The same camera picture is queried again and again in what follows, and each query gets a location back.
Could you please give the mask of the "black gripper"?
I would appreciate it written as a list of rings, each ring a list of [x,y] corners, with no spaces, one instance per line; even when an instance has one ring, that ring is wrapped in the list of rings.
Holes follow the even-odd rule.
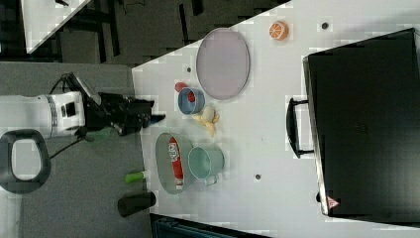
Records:
[[[88,132],[113,128],[119,136],[139,132],[165,118],[164,114],[152,115],[155,102],[116,93],[99,93],[101,103],[92,98],[83,101],[85,125]]]

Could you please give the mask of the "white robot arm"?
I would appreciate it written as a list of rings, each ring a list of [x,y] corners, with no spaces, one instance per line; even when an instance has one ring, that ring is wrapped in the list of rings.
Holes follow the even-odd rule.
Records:
[[[112,128],[120,136],[136,133],[162,121],[154,114],[155,103],[122,94],[100,92],[89,96],[79,91],[33,97],[1,97],[1,133],[35,130],[43,138],[77,136]]]

